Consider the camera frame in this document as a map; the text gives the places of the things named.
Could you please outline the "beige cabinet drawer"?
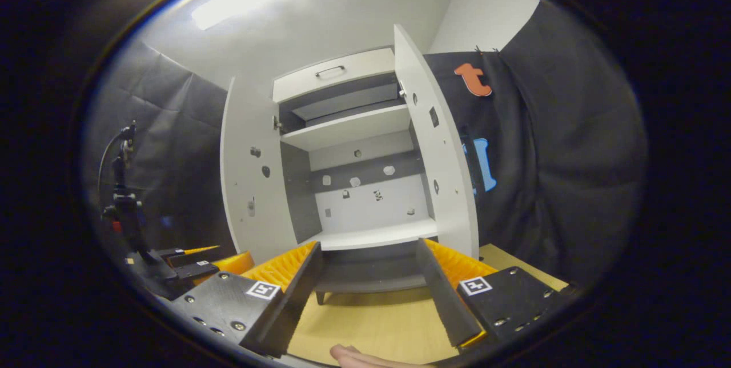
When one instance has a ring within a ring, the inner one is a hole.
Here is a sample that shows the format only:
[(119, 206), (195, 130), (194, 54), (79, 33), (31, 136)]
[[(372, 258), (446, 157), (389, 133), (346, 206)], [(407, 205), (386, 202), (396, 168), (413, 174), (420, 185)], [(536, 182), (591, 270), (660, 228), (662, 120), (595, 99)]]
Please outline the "beige cabinet drawer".
[[(337, 65), (344, 65), (346, 70), (329, 72), (320, 78), (314, 76), (319, 70)], [(394, 71), (395, 53), (392, 46), (353, 53), (314, 63), (274, 79), (272, 100), (281, 104), (316, 90)]]

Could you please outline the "beige cabinet door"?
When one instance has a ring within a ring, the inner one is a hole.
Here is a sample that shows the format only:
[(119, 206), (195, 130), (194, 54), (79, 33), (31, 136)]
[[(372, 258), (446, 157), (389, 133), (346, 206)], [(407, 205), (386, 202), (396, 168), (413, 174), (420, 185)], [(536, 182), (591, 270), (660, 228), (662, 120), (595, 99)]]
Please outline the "beige cabinet door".
[(395, 75), (422, 154), (437, 238), (478, 259), (477, 209), (459, 131), (423, 53), (401, 24), (394, 25), (393, 35)]
[(298, 242), (284, 185), (279, 108), (263, 90), (233, 77), (224, 106), (220, 146), (223, 206), (234, 248), (255, 264)]

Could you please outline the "white cabinet shelf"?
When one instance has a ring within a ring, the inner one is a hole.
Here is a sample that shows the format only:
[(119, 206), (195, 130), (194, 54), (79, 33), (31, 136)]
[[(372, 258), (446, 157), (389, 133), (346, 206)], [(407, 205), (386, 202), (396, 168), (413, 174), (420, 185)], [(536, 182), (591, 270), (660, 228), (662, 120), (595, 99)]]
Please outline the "white cabinet shelf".
[(342, 251), (389, 246), (435, 236), (437, 236), (436, 222), (433, 219), (422, 219), (399, 225), (345, 233), (322, 231), (301, 242), (300, 245), (318, 241), (324, 251)]
[(397, 105), (293, 131), (282, 135), (281, 142), (303, 151), (317, 151), (404, 131), (408, 129), (411, 120), (407, 105)]

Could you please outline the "black backdrop cloth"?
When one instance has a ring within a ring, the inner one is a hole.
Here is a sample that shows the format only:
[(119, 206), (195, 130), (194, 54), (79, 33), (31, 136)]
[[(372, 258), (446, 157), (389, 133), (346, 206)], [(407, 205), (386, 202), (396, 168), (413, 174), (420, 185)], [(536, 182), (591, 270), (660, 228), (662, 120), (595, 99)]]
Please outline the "black backdrop cloth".
[[(603, 43), (541, 1), (500, 53), (423, 55), (459, 131), (472, 178), (479, 246), (494, 244), (578, 285), (612, 266), (637, 215), (648, 146), (631, 86)], [(89, 211), (111, 202), (113, 147), (136, 121), (126, 185), (143, 204), (152, 249), (220, 245), (236, 253), (221, 189), (228, 91), (152, 50), (131, 46), (107, 73), (83, 132)]]

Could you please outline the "beige double-door shoe cabinet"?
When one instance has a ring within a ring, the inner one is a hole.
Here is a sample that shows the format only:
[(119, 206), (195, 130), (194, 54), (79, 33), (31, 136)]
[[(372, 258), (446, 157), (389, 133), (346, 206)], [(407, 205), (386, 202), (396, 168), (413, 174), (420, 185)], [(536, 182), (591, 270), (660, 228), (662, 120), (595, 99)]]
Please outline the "beige double-door shoe cabinet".
[[(277, 104), (280, 136), (316, 124), (405, 105), (395, 71), (316, 90)], [(412, 121), (407, 130), (303, 151), (281, 142), (287, 200), (298, 241), (434, 219)], [(314, 293), (374, 294), (425, 286), (417, 240), (342, 251), (322, 250)]]

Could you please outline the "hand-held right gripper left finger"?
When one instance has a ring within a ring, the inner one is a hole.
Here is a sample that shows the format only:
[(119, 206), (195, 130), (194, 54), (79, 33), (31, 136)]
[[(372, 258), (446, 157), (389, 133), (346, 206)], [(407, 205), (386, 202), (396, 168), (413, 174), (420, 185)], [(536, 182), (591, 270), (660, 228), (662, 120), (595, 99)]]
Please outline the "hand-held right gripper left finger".
[(157, 296), (176, 326), (235, 358), (281, 358), (322, 272), (318, 241), (243, 274), (219, 272), (175, 300)]

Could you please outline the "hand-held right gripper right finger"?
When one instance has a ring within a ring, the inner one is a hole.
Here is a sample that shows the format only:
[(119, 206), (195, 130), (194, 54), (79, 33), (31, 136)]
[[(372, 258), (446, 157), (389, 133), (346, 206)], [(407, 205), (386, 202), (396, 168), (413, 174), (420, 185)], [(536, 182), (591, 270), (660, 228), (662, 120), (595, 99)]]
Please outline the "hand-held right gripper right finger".
[(527, 336), (566, 305), (556, 290), (522, 267), (498, 271), (431, 239), (415, 257), (452, 347), (497, 348)]

